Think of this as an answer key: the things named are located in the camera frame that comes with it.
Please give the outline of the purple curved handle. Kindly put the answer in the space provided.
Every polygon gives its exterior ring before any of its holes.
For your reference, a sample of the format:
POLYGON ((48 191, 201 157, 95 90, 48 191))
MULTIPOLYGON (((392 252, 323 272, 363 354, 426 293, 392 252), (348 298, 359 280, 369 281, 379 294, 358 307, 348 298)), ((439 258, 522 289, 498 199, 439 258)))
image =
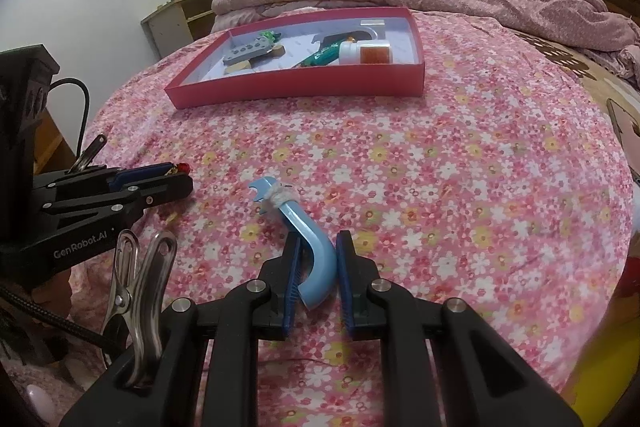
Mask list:
POLYGON ((336 42, 342 42, 350 36, 349 32, 343 32, 342 34, 335 35, 315 35, 312 38, 312 43, 318 43, 319 49, 325 49, 328 46, 332 46, 332 44, 336 42))

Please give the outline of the left gripper metal clip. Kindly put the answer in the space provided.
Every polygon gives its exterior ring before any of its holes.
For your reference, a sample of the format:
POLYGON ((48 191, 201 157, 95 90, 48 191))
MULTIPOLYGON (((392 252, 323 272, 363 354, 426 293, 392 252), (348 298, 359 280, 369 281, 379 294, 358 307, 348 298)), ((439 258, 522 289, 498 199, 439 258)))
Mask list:
POLYGON ((67 173, 76 173, 87 169, 93 162, 93 159, 96 158, 96 155, 101 152, 106 142, 106 136, 104 134, 98 134, 86 149, 80 153, 72 167, 67 170, 67 173))

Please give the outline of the notched wooden puzzle bar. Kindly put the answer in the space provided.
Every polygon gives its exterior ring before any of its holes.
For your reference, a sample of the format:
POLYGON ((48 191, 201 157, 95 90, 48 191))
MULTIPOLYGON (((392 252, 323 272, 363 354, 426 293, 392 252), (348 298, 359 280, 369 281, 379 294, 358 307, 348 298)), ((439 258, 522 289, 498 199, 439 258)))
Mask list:
POLYGON ((280 57, 285 54, 285 47, 277 44, 273 46, 266 54, 262 55, 262 58, 280 57))

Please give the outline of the green troll keychain figure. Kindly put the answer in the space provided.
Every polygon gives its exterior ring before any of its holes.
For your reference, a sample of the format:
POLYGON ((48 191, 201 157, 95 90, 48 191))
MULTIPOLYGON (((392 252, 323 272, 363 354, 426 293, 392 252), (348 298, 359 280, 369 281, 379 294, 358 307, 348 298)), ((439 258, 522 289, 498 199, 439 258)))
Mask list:
POLYGON ((262 31, 260 35, 271 43, 277 43, 281 40, 281 33, 279 31, 266 30, 262 31))

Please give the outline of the white wall plug adapter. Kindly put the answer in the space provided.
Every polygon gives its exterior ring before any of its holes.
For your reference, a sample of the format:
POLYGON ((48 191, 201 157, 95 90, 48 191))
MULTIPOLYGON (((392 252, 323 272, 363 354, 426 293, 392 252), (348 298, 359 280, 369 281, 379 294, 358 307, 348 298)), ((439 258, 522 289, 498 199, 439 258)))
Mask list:
POLYGON ((360 28, 362 31, 367 31, 372 40, 386 39, 386 21, 384 18, 360 20, 360 28))

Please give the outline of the green yellow lighter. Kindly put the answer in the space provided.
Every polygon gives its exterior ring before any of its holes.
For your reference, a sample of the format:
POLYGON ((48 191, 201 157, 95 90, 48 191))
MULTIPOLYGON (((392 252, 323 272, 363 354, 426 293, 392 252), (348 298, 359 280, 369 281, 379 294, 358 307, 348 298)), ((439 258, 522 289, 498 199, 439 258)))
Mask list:
POLYGON ((295 65, 295 68, 326 66, 338 59, 340 55, 340 47, 344 42, 356 42, 353 36, 349 36, 342 42, 336 42, 332 46, 319 50, 311 54, 295 65))

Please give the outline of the right gripper metal clip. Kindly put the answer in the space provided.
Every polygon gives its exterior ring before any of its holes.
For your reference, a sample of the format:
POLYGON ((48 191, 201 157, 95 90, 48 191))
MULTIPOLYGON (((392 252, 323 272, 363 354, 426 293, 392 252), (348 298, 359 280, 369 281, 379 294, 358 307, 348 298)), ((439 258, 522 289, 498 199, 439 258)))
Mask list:
POLYGON ((154 377, 163 353, 160 307, 177 252, 175 235, 157 233, 145 254, 133 231, 118 234, 113 256, 110 295, 102 335, 103 360, 112 364, 127 347, 134 363, 126 385, 141 387, 154 377))

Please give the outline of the red figure keychain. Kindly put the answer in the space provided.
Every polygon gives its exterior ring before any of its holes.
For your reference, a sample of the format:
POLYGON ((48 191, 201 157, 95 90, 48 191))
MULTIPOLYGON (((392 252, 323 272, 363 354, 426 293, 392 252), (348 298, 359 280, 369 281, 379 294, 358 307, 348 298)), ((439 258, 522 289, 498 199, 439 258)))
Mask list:
POLYGON ((174 164, 170 167, 170 169, 166 172, 167 176, 176 173, 185 173, 189 174, 191 172, 191 167, 185 162, 178 162, 178 164, 174 164))

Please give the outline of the grey blue oval plate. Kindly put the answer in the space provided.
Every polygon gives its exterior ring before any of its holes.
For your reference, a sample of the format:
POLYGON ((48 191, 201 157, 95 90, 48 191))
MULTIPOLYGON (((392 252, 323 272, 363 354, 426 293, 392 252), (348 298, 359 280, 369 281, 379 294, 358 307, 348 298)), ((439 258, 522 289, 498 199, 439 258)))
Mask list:
POLYGON ((239 44, 231 48, 222 59, 226 66, 238 64, 239 62, 251 61, 253 58, 264 56, 274 47, 271 38, 265 35, 259 35, 253 41, 245 44, 239 44))

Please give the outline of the grey low shelf unit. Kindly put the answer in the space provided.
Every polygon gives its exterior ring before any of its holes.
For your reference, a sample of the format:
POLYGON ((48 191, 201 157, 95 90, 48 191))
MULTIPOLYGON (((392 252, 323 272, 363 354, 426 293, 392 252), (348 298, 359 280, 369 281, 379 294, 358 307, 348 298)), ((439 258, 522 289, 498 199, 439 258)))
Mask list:
POLYGON ((170 0, 141 21, 152 50, 164 58, 206 37, 214 26, 213 0, 170 0))

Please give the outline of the light blue curved handle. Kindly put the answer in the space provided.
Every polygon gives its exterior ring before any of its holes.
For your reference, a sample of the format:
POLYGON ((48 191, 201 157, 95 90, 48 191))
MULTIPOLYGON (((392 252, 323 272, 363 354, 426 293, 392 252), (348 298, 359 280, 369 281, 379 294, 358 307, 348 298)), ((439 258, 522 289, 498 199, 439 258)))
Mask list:
POLYGON ((310 250, 310 270, 298 284, 299 298, 307 310, 313 310, 329 297, 337 273, 335 247, 328 234, 314 222, 299 202, 296 188, 272 176, 262 176, 250 184, 255 191, 254 202, 262 205, 262 212, 280 213, 291 231, 303 239, 310 250))

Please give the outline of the gripper metal clip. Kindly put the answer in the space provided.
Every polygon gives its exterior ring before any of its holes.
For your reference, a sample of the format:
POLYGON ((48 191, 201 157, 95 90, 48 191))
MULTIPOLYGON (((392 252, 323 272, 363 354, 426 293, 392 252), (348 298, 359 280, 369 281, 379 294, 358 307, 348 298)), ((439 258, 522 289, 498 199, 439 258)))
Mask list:
POLYGON ((67 173, 76 173, 87 169, 93 162, 93 159, 96 158, 96 155, 101 152, 106 142, 106 136, 104 134, 98 134, 86 149, 80 153, 72 167, 67 170, 67 173))
POLYGON ((126 385, 141 387, 154 377, 163 353, 160 307, 177 252, 175 235, 157 233, 145 254, 133 231, 118 234, 113 256, 110 295, 102 335, 103 360, 112 364, 127 347, 134 363, 126 385))

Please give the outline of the white orange medicine bottle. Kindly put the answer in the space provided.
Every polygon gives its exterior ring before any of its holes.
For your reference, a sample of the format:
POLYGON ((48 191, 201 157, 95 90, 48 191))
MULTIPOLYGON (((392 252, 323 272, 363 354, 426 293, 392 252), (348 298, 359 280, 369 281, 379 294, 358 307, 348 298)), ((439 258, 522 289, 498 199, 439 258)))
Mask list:
POLYGON ((390 64, 392 46, 385 40, 345 40, 338 50, 338 62, 341 65, 390 64))

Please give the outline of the red shallow cardboard box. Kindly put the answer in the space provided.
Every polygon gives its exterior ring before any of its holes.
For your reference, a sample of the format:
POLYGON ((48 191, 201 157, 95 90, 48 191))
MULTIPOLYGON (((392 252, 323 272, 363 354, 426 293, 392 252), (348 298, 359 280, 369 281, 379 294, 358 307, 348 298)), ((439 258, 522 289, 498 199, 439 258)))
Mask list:
POLYGON ((178 109, 298 96, 419 96, 424 58, 404 8, 290 13, 223 31, 165 88, 178 109))

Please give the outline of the pink slipper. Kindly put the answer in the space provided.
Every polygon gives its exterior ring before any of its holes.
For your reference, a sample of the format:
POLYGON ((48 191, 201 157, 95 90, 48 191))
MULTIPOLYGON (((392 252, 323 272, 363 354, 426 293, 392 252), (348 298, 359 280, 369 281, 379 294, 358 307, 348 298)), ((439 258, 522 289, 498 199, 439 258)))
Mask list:
POLYGON ((51 426, 55 421, 55 404, 50 395, 37 385, 26 387, 27 400, 32 410, 44 425, 51 426))

